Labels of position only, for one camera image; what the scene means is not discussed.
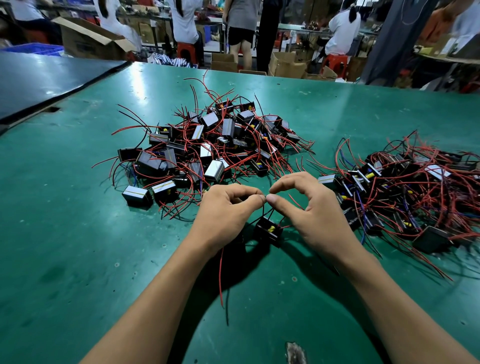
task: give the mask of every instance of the right hand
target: right hand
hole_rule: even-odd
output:
[[[305,210],[276,195],[292,188],[308,197]],[[362,248],[343,215],[335,193],[318,183],[311,174],[299,172],[281,177],[270,187],[266,199],[276,211],[290,219],[308,245],[326,257],[338,260]]]

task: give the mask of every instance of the gray shirt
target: gray shirt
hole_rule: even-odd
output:
[[[233,0],[228,12],[228,26],[255,31],[260,0]]]

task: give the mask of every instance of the stool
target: stool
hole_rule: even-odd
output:
[[[50,44],[47,35],[40,30],[22,29],[29,43]]]
[[[185,57],[185,53],[188,52],[190,55],[190,62],[192,64],[197,64],[197,56],[195,54],[195,47],[190,43],[178,43],[177,45],[177,57],[185,58],[188,60],[188,57]]]
[[[322,72],[324,71],[324,66],[328,66],[333,72],[338,74],[339,77],[345,78],[347,76],[347,63],[348,56],[345,54],[328,54],[323,61]],[[342,74],[340,74],[341,66],[343,64]]]

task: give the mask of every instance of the green workbench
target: green workbench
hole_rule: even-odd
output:
[[[177,123],[172,114],[201,107],[203,87],[185,77],[204,71],[134,63],[59,102],[0,138],[0,352],[2,363],[76,363],[117,321],[187,234],[196,207],[181,219],[160,219],[126,206],[119,174],[98,161],[134,146],[139,129],[110,135],[133,122],[131,108],[148,124]],[[208,71],[205,82],[222,94],[261,102],[306,139],[317,160],[333,165],[341,137],[365,157],[418,129],[445,150],[480,152],[479,98],[375,86],[346,85]],[[292,164],[295,155],[290,156]],[[314,172],[305,163],[307,170]],[[272,180],[245,183],[267,193]],[[306,205],[306,199],[294,198]],[[180,324],[172,363],[283,363],[294,341],[310,363],[380,363],[381,346],[358,297],[301,242],[284,232],[281,249],[249,242],[218,260],[195,285]],[[396,282],[442,327],[480,358],[480,256],[477,249],[432,257],[449,282],[386,242],[374,239]]]

